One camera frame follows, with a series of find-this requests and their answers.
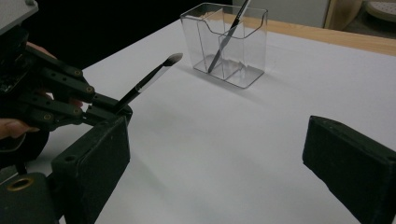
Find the brush bristles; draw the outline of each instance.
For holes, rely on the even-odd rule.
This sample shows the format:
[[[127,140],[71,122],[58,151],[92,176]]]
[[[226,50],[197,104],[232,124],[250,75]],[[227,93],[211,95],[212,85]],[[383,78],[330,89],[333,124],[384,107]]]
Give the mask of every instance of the brush bristles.
[[[180,61],[182,57],[183,57],[183,53],[172,54],[171,56],[169,56],[168,59],[166,59],[166,61],[163,63],[163,66],[167,66],[167,67],[172,66],[178,61]]]

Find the table surface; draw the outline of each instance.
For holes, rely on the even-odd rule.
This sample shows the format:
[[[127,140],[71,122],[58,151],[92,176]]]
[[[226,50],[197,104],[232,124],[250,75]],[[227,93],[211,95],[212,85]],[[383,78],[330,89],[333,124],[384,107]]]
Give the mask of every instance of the table surface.
[[[184,54],[130,103],[131,163],[96,223],[359,223],[303,165],[308,120],[335,119],[396,149],[396,57],[272,24],[265,74],[245,90],[192,69],[180,21],[84,70],[97,92],[120,99]],[[51,133],[28,168],[50,173],[90,128]]]

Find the white table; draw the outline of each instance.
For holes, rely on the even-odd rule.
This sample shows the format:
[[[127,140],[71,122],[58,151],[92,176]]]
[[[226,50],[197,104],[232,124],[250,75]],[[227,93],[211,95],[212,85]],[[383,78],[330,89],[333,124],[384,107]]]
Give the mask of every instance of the white table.
[[[97,92],[120,99],[184,54],[130,103],[132,160],[96,223],[359,223],[303,165],[308,120],[396,149],[396,57],[275,33],[267,46],[266,74],[246,90],[192,69],[180,21],[85,69]],[[33,170],[48,174],[90,128],[51,133]]]

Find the transparent organizer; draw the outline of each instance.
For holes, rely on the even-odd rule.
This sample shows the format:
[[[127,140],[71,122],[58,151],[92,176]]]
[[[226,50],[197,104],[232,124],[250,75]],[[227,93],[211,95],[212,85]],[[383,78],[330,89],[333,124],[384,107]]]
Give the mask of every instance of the transparent organizer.
[[[247,88],[264,74],[268,10],[248,7],[231,29],[240,8],[202,3],[181,14],[180,19],[192,67]],[[218,50],[219,59],[209,73]]]

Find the gray floor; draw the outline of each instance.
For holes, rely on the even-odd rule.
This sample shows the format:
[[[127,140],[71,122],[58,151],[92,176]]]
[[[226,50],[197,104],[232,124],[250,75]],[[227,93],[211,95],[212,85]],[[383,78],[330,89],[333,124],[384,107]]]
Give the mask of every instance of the gray floor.
[[[365,3],[363,3],[358,16],[343,31],[396,39],[396,22],[383,21],[373,17],[367,13]]]

